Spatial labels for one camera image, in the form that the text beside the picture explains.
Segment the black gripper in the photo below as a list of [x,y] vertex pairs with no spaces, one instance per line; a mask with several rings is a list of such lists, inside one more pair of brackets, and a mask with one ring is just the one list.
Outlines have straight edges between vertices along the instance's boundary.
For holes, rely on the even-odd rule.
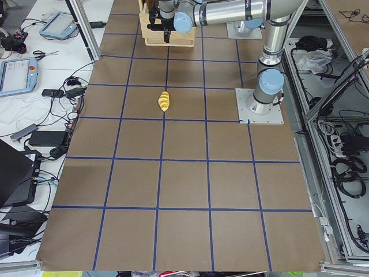
[[170,43],[171,31],[174,31],[174,19],[163,18],[159,13],[159,7],[153,5],[149,10],[149,24],[147,28],[151,31],[164,31],[163,38],[165,43]]

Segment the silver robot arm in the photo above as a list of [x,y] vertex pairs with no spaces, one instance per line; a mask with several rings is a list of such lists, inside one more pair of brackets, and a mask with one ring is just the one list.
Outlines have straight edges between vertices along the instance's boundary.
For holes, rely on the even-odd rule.
[[263,50],[258,58],[257,86],[246,107],[255,115],[267,115],[280,101],[284,77],[278,70],[281,53],[306,1],[147,1],[148,29],[162,31],[165,43],[173,31],[187,34],[195,27],[225,23],[235,38],[255,39],[255,31],[265,29]]
[[256,29],[259,28],[263,24],[262,18],[256,18],[253,20],[243,20],[236,24],[236,28],[239,32],[246,32],[248,29]]

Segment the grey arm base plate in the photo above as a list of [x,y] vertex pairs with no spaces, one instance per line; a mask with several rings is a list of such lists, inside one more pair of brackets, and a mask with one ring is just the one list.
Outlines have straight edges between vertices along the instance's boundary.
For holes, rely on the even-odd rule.
[[283,115],[278,97],[272,103],[261,104],[254,99],[254,89],[237,88],[236,103],[239,123],[255,125],[283,125]]

